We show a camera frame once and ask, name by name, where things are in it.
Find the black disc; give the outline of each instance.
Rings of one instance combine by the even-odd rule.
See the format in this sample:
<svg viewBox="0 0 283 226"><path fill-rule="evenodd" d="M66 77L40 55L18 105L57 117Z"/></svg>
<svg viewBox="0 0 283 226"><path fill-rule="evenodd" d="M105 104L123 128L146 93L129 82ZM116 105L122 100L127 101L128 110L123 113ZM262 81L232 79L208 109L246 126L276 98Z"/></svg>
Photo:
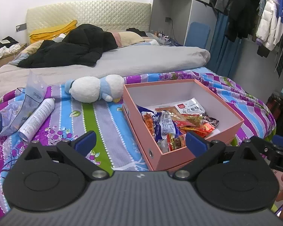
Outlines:
<svg viewBox="0 0 283 226"><path fill-rule="evenodd" d="M211 205L235 212L270 208L278 194L278 181L257 161L243 160L216 164L202 171L198 192Z"/></svg>
<svg viewBox="0 0 283 226"><path fill-rule="evenodd" d="M17 176L10 174L4 184L8 203L23 210L49 211L76 200L85 188L83 174L63 163L49 164L41 167L36 162L23 173L13 173Z"/></svg>

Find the pink box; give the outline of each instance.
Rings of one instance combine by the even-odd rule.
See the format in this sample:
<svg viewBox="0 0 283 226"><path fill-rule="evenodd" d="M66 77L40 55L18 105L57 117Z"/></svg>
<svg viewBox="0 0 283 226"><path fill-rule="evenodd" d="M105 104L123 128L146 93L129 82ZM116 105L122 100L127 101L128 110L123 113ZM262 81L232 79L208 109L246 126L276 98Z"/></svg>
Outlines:
<svg viewBox="0 0 283 226"><path fill-rule="evenodd" d="M207 114L220 122L206 137L229 144L244 119L220 97L195 79L128 84L124 86L124 115L132 130L136 143L150 170L177 170L195 156L187 148L163 154L145 125L136 105L155 108L174 106L192 98L202 105Z"/></svg>

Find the white plush toy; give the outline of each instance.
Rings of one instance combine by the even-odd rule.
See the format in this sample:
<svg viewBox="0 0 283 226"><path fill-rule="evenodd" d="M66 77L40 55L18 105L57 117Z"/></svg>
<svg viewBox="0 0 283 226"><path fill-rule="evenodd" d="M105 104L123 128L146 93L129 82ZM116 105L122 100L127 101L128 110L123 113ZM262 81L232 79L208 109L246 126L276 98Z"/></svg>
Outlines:
<svg viewBox="0 0 283 226"><path fill-rule="evenodd" d="M102 79L92 76L69 80L65 83L65 92L75 100L92 103L104 99L118 102L123 95L124 79L119 75L108 75Z"/></svg>

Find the cream headboard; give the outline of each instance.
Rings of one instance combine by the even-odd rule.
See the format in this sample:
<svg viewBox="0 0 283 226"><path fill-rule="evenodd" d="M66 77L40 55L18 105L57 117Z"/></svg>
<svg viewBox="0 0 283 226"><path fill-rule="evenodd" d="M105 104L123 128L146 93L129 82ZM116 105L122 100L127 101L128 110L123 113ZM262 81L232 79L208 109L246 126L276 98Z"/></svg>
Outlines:
<svg viewBox="0 0 283 226"><path fill-rule="evenodd" d="M65 24L93 24L107 29L135 27L149 31L151 4L126 1L77 1L51 4L27 10L28 35L35 29Z"/></svg>

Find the red logo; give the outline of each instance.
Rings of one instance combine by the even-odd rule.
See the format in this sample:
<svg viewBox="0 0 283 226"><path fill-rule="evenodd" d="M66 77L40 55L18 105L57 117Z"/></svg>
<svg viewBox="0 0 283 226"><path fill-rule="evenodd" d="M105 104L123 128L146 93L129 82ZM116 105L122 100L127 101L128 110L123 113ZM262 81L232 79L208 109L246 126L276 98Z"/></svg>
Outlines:
<svg viewBox="0 0 283 226"><path fill-rule="evenodd" d="M184 106L184 104L180 104L180 105L177 105L178 106L178 108L180 108L180 109L183 109L183 108L185 108L186 106Z"/></svg>

